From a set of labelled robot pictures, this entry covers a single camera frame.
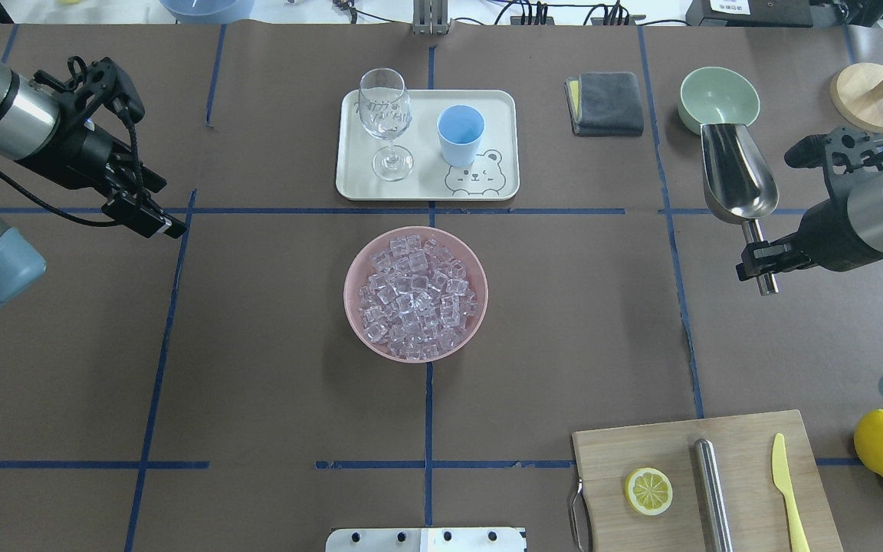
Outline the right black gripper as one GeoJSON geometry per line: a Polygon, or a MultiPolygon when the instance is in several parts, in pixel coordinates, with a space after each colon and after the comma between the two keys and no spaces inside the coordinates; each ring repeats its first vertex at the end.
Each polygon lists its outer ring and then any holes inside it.
{"type": "Polygon", "coordinates": [[[838,128],[800,140],[788,161],[814,162],[828,198],[807,209],[794,233],[747,245],[740,281],[812,267],[851,271],[883,261],[883,152],[866,133],[838,128]]]}

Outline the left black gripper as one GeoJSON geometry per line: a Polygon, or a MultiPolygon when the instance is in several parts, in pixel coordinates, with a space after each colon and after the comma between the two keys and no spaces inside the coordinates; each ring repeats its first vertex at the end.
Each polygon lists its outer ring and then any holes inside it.
{"type": "Polygon", "coordinates": [[[145,108],[132,78],[112,58],[67,59],[70,77],[43,70],[32,83],[58,106],[58,121],[32,155],[32,171],[64,189],[94,189],[108,198],[101,211],[138,235],[181,238],[187,226],[152,199],[167,182],[144,167],[136,124],[145,108]]]}

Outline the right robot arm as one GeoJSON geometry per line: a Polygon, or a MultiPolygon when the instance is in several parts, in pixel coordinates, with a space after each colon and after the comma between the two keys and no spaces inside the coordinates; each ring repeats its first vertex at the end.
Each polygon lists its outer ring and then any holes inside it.
{"type": "Polygon", "coordinates": [[[829,198],[806,210],[795,233],[747,245],[736,266],[739,280],[883,261],[883,135],[849,128],[809,135],[784,160],[796,169],[820,168],[829,198]]]}

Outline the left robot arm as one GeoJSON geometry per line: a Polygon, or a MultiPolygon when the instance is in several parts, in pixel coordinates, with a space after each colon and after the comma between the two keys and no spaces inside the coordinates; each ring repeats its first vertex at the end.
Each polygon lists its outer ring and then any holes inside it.
{"type": "MultiPolygon", "coordinates": [[[[145,238],[181,238],[186,224],[155,202],[166,180],[144,166],[136,126],[145,108],[115,61],[67,60],[70,77],[27,78],[0,61],[0,156],[69,191],[103,198],[104,220],[56,209],[0,170],[0,179],[34,204],[78,225],[125,227],[145,238]]],[[[42,255],[0,216],[0,307],[46,272],[42,255]]]]}

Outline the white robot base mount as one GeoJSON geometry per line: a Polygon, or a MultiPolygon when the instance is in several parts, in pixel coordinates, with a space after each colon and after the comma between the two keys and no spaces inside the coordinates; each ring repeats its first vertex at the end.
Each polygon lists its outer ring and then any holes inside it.
{"type": "Polygon", "coordinates": [[[527,551],[526,531],[517,527],[340,528],[326,551],[527,551]]]}

